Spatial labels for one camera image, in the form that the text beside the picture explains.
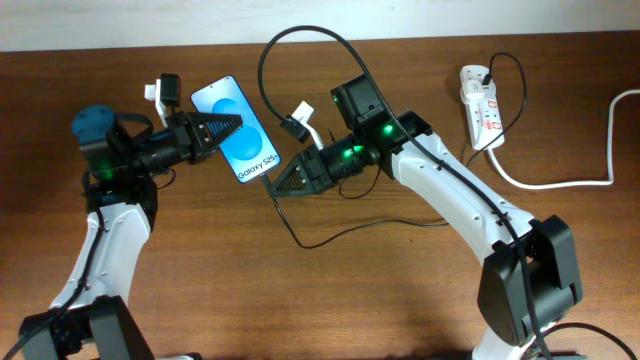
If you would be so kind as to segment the blue Galaxy smartphone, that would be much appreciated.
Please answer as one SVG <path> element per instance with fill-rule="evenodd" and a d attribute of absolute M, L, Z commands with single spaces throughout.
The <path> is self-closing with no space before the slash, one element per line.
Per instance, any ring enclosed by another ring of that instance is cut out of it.
<path fill-rule="evenodd" d="M 278 151 L 232 75 L 196 90 L 190 100 L 198 112 L 241 118 L 241 126 L 219 146 L 240 183 L 250 182 L 281 163 Z"/>

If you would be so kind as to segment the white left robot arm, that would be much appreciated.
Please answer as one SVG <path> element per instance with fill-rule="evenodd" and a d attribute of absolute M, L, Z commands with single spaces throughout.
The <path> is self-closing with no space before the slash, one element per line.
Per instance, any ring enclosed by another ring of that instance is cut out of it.
<path fill-rule="evenodd" d="M 155 176 L 210 157 L 236 132 L 236 114 L 178 112 L 164 130 L 105 105 L 80 111 L 71 130 L 88 167 L 82 175 L 87 233 L 73 271 L 48 311 L 26 317 L 7 352 L 66 359 L 93 344 L 101 359 L 151 359 L 128 299 L 138 257 L 158 211 Z"/>

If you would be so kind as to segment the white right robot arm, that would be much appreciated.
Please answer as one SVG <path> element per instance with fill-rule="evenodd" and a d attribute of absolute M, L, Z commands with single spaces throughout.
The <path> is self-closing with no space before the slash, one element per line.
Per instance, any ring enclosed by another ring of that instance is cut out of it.
<path fill-rule="evenodd" d="M 359 76 L 331 94 L 350 135 L 298 153 L 268 186 L 274 198 L 321 194 L 377 166 L 431 205 L 482 265 L 477 304 L 488 328 L 474 359 L 519 359 L 536 332 L 583 297 L 575 243 L 557 216 L 544 221 L 505 200 L 452 156 L 412 111 L 391 117 Z"/>

